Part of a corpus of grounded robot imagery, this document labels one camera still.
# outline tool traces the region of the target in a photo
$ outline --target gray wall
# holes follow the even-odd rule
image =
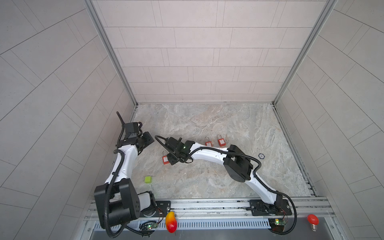
[[[349,239],[384,239],[384,1],[339,0],[277,108]]]
[[[0,239],[69,239],[133,104],[82,0],[0,3]]]
[[[325,1],[93,4],[139,103],[271,102]]]

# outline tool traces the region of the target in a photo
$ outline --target toy fruit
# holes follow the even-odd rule
[[[166,216],[166,227],[170,233],[174,233],[177,228],[177,221],[174,212],[169,212]]]

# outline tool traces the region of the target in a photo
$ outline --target black mounting plate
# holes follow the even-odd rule
[[[281,209],[279,212],[275,212],[275,215],[270,215],[268,211],[268,207],[276,208],[272,204],[266,204],[261,200],[249,200],[250,207],[247,210],[252,211],[252,216],[283,216],[285,211],[285,215],[292,215],[291,207],[289,206],[288,200],[283,199],[281,204]]]
[[[165,218],[167,214],[170,212],[170,201],[156,201],[156,205],[158,208],[160,208],[163,211],[164,218]],[[155,211],[155,213],[152,216],[145,216],[141,212],[140,217],[162,217],[162,216],[159,215],[159,211]]]

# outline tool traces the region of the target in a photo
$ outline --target stone-textured surface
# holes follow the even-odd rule
[[[258,170],[276,190],[290,196],[309,196],[308,188],[270,104],[148,104],[139,105],[134,121],[154,137],[179,137],[204,144],[208,136],[218,147],[221,134],[229,147],[245,154],[265,154]],[[195,160],[192,164],[162,163],[163,147],[155,140],[137,158],[132,182],[137,193],[151,190],[160,198],[257,197],[244,183],[230,178],[223,166]],[[144,183],[152,176],[152,183]]]

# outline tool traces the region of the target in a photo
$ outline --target metal corner post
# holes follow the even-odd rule
[[[303,47],[301,48],[299,54],[297,55],[297,58],[291,67],[287,77],[285,78],[285,81],[283,82],[283,85],[281,86],[279,92],[276,95],[276,98],[273,101],[273,105],[276,106],[278,102],[281,99],[281,96],[283,95],[284,91],[287,89],[289,83],[292,81],[295,73],[299,69],[301,63],[304,60],[304,57],[307,55],[309,49],[311,48],[312,44],[314,43],[317,35],[319,35],[319,32],[321,28],[323,27],[325,21],[328,19],[329,15],[331,14],[334,5],[336,4],[337,0],[327,0],[325,3],[325,6],[323,7],[323,10],[321,11],[319,17],[317,18],[307,40],[305,41]]]
[[[115,67],[120,79],[123,82],[123,85],[124,85],[126,91],[129,93],[129,96],[131,97],[132,102],[134,103],[135,108],[136,108],[137,107],[137,101],[135,99],[135,96],[133,95],[133,92],[132,92],[131,88],[129,87],[127,78],[125,77],[124,72],[122,71],[122,68],[120,66],[120,63],[119,63],[119,61],[115,55],[115,52],[113,51],[112,45],[109,42],[109,39],[108,39],[107,34],[103,28],[103,25],[100,22],[100,19],[99,19],[98,15],[96,13],[96,10],[93,6],[92,0],[84,0],[84,6],[87,9],[89,16],[91,17],[91,20],[92,20],[92,22],[96,28],[96,31],[100,36],[101,42],[106,47],[107,53],[108,53],[108,55],[112,61],[113,66]]]

